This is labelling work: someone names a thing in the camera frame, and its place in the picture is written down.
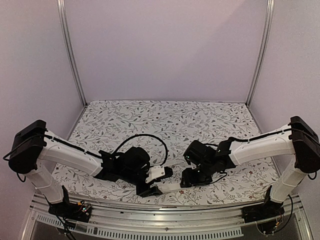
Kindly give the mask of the white remote control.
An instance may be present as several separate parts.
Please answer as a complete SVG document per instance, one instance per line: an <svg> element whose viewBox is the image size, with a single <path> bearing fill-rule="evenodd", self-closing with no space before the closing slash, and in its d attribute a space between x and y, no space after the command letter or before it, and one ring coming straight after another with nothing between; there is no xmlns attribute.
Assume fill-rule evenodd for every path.
<svg viewBox="0 0 320 240"><path fill-rule="evenodd" d="M163 194L177 192L182 189L179 183L162 184L157 185L157 187Z"/></svg>

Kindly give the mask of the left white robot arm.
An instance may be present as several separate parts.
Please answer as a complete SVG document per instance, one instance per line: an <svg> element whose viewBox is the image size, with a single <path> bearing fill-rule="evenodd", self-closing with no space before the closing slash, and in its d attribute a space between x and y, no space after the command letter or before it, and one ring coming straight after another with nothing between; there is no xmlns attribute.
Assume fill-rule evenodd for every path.
<svg viewBox="0 0 320 240"><path fill-rule="evenodd" d="M47 130L43 120L36 120L18 132L11 151L3 156L3 160L44 195L50 214L81 222L88 222L91 217L91 204L70 202L66 187L56 182L43 161L72 167L98 180L123 180L135 185L136 194L142 198L161 195L162 191L154 182L165 176L164 167L151 166L150 156L141 147L113 153L100 150L95 154L59 138Z"/></svg>

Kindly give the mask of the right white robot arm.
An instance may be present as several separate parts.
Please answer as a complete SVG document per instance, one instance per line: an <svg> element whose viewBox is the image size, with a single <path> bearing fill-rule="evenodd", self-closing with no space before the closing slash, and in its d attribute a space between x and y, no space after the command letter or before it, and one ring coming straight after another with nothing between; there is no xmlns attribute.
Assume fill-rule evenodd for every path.
<svg viewBox="0 0 320 240"><path fill-rule="evenodd" d="M264 202L242 208L246 223L284 214L283 202L291 191L308 175L320 169L320 143L318 135L299 116L274 131L248 139L229 137L216 149L194 140L183 154L188 164L182 172L181 188L206 186L215 173L233 169L253 160L279 155L293 155L280 178L268 187Z"/></svg>

